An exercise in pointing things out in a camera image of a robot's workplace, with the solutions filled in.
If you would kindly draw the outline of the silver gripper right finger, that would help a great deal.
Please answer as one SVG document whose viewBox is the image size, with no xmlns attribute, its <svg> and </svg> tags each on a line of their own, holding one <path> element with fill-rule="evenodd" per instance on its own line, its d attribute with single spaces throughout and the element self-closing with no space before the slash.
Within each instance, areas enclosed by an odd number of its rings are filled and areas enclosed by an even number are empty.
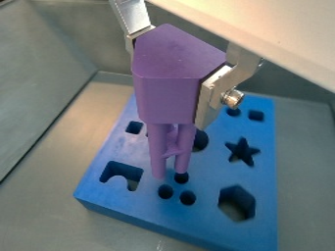
<svg viewBox="0 0 335 251">
<path fill-rule="evenodd" d="M 263 64 L 263 58 L 234 43 L 229 44 L 227 60 L 203 81 L 199 92 L 195 126 L 205 129 L 225 106 L 237 109 L 245 94 L 237 87 L 249 80 Z"/>
</svg>

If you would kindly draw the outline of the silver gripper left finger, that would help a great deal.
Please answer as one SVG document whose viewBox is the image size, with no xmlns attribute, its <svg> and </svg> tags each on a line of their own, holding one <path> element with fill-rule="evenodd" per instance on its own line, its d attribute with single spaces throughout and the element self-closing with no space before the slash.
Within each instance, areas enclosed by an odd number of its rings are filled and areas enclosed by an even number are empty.
<svg viewBox="0 0 335 251">
<path fill-rule="evenodd" d="M 125 32 L 126 50 L 134 55 L 137 38 L 153 30 L 149 10 L 145 0 L 109 0 Z"/>
</svg>

